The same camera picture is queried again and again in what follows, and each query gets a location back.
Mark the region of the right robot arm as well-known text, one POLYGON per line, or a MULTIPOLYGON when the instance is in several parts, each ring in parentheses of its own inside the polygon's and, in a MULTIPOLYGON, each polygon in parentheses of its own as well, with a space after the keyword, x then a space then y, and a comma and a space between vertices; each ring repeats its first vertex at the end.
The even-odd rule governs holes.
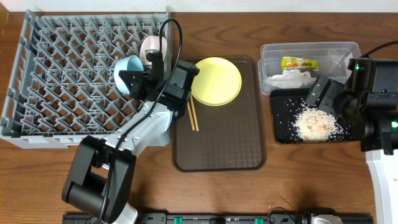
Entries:
POLYGON ((345 83, 319 76, 306 103, 351 126, 371 173, 378 223, 397 223, 397 62, 352 58, 345 83))

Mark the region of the yellow plate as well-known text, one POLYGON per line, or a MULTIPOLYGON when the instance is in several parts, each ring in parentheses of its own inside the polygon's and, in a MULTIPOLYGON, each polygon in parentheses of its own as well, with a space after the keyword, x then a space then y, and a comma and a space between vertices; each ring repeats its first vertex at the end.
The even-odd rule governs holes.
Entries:
POLYGON ((221 57, 205 58, 197 62, 200 70, 192 84, 194 99, 208 106, 221 106, 233 101, 243 81, 237 66, 221 57))

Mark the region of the green yellow snack wrapper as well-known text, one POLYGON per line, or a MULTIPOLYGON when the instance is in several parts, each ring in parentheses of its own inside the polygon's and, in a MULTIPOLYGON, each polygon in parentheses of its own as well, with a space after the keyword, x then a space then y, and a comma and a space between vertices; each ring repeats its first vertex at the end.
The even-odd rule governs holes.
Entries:
POLYGON ((288 69, 309 69, 318 70, 319 64, 317 60, 299 57, 283 57, 280 62, 282 70, 288 69))

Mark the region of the wooden chopstick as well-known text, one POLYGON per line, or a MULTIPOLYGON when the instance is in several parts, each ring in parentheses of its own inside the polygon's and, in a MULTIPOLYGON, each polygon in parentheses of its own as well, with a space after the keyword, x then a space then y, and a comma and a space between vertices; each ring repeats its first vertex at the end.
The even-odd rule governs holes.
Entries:
POLYGON ((197 114, 196 114, 196 111, 195 111, 195 105, 194 105, 194 100, 193 100, 193 96, 192 95, 190 95, 190 107, 191 107, 191 114, 192 114, 192 121, 193 121, 193 129, 195 131, 199 131, 197 114))
POLYGON ((188 115, 189 115, 189 118, 190 118, 190 124, 191 124, 192 130, 195 131, 196 128, 195 128, 195 123, 194 123, 193 116, 192 116, 192 110, 191 110, 191 107, 190 107, 190 102, 187 102, 187 111, 188 111, 188 115))

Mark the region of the white napkin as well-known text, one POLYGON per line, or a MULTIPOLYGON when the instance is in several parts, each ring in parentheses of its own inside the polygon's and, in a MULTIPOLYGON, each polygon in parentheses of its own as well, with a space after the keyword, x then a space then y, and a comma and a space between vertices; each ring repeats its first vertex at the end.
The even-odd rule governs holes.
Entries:
POLYGON ((301 88, 312 81, 310 72, 301 72, 299 69, 283 70, 281 75, 273 75, 267 79, 270 86, 288 89, 301 88))

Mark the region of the light blue bowl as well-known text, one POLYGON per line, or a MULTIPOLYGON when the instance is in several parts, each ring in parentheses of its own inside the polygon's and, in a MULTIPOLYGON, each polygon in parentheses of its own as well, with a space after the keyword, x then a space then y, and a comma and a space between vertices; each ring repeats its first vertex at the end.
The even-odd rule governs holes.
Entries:
POLYGON ((127 85, 122 81, 120 77, 121 71, 144 71, 144 66, 140 58, 136 55, 122 58, 119 60, 114 67, 114 81, 116 88, 123 94, 128 95, 129 90, 127 85))

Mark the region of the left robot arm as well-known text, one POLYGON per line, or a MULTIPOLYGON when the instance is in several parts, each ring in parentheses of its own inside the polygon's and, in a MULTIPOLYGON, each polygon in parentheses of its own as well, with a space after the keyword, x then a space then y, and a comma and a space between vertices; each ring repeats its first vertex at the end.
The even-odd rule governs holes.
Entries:
POLYGON ((164 80, 162 54, 149 53, 146 70, 139 57, 119 60, 116 86, 143 104, 127 123, 98 139, 85 137, 78 145, 62 190, 62 200, 101 223, 135 223, 138 212, 129 205, 136 159, 172 122, 185 114, 193 79, 199 68, 180 60, 164 80))

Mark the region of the pink bowl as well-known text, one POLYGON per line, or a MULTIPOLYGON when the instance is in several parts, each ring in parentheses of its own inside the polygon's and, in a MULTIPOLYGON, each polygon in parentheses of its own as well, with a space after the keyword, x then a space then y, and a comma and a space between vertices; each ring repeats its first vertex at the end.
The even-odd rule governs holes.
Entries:
MULTIPOLYGON (((142 62, 143 65, 145 65, 148 68, 152 67, 152 62, 150 62, 147 57, 146 53, 148 52, 153 52, 153 51, 158 51, 160 49, 160 43, 159 43, 159 36, 155 35, 148 35, 144 41, 142 42, 141 49, 139 52, 139 58, 142 62)), ((163 60, 165 60, 165 56, 167 54, 167 39, 165 37, 162 37, 162 57, 163 60)))

